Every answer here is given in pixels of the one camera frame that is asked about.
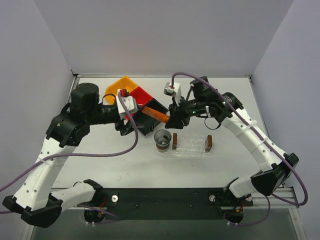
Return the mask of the orange toothpaste tube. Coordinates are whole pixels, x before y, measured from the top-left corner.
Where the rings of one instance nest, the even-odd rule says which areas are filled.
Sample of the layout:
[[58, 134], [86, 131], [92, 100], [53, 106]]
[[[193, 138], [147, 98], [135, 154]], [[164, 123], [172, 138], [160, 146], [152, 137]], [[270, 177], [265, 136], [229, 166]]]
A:
[[152, 109], [150, 107], [145, 106], [142, 110], [142, 112], [145, 115], [148, 115], [154, 119], [156, 119], [157, 121], [160, 121], [162, 123], [167, 123], [170, 120], [170, 117], [160, 111], [157, 111], [155, 109]]

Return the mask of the glass cup with brown band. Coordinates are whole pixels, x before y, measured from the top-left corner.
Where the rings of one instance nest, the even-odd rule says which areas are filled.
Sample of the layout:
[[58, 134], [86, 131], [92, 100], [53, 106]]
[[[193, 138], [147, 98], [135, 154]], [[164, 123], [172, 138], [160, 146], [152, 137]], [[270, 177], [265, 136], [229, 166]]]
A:
[[155, 132], [153, 138], [155, 141], [156, 149], [159, 152], [165, 152], [168, 150], [168, 148], [170, 146], [170, 142], [172, 140], [172, 135], [168, 130], [160, 129]]

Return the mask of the clear holder with wooden ends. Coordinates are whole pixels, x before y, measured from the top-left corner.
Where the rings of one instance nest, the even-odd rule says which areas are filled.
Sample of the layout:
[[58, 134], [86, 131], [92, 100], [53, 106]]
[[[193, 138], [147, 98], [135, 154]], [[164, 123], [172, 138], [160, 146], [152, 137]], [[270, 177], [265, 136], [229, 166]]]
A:
[[172, 136], [172, 150], [186, 152], [208, 153], [213, 147], [213, 136], [208, 135], [178, 135], [176, 132]]

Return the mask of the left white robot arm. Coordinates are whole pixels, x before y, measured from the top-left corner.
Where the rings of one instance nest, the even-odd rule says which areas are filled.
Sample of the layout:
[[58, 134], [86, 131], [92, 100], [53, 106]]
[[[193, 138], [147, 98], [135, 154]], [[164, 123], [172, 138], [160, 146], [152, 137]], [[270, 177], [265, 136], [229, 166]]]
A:
[[42, 149], [33, 166], [19, 175], [27, 178], [13, 195], [6, 196], [3, 206], [13, 213], [20, 214], [29, 225], [47, 228], [65, 210], [82, 203], [96, 206], [103, 199], [103, 187], [91, 179], [74, 186], [51, 191], [68, 157], [108, 158], [124, 155], [132, 151], [137, 142], [127, 150], [116, 153], [76, 153], [82, 139], [90, 133], [94, 125], [114, 124], [122, 136], [138, 132], [132, 117], [139, 109], [137, 102], [123, 88], [117, 90], [113, 104], [104, 105], [100, 101], [99, 87], [93, 83], [81, 83], [70, 93], [70, 101], [60, 114], [51, 120], [45, 133]]

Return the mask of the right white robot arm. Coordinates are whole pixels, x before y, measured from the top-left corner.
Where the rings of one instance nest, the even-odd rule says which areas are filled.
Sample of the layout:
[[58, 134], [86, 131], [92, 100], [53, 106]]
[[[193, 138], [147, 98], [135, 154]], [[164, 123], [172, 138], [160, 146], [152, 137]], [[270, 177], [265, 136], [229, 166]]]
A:
[[227, 189], [237, 199], [252, 193], [270, 196], [293, 173], [299, 162], [294, 153], [286, 153], [261, 131], [243, 104], [230, 92], [220, 94], [206, 76], [190, 82], [194, 98], [185, 99], [177, 82], [167, 82], [164, 94], [172, 98], [169, 105], [167, 129], [183, 129], [191, 117], [214, 118], [245, 146], [257, 162], [259, 171], [246, 177], [237, 177]]

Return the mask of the clear textured oval tray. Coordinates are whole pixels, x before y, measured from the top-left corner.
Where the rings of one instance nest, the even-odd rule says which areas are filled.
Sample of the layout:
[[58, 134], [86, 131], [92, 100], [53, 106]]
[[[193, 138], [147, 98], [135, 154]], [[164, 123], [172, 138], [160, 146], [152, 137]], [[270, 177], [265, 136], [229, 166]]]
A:
[[172, 142], [170, 143], [168, 150], [158, 151], [155, 146], [154, 151], [163, 158], [206, 158], [210, 155], [210, 152], [181, 151], [179, 149], [172, 150]]

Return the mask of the black plastic bin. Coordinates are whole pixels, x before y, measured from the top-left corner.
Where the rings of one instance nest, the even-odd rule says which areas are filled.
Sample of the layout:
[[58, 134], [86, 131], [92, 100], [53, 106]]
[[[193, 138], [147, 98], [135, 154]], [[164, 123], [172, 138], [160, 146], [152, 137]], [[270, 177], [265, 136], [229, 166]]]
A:
[[138, 103], [138, 110], [132, 113], [132, 117], [138, 130], [144, 135], [153, 132], [160, 123], [167, 123], [170, 117], [167, 115], [169, 111], [155, 98], [148, 102]]

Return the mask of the red plastic bin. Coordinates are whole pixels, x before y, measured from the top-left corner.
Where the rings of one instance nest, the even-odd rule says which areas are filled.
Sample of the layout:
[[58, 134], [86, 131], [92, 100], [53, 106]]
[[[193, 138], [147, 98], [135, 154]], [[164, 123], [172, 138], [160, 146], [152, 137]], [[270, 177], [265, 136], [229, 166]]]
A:
[[129, 94], [135, 99], [138, 111], [143, 109], [153, 99], [153, 97], [140, 86], [136, 87]]

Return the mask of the yellow plastic bin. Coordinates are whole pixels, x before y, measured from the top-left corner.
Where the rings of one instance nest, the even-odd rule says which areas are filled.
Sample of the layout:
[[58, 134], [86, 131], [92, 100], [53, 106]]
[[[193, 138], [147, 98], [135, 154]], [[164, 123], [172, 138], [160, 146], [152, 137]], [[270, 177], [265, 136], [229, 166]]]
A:
[[118, 89], [126, 89], [129, 93], [131, 93], [137, 87], [138, 85], [133, 80], [131, 80], [128, 76], [124, 76], [106, 88], [102, 100], [105, 103], [113, 104], [115, 101], [113, 95], [117, 94]]

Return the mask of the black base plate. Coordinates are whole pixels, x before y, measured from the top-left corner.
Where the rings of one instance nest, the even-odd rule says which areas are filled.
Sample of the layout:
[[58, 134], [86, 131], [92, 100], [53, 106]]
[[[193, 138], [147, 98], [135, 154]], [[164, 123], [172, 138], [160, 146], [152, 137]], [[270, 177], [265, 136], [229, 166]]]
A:
[[224, 212], [241, 220], [253, 206], [250, 195], [235, 198], [222, 187], [103, 188], [85, 206], [87, 222], [114, 220], [220, 220]]

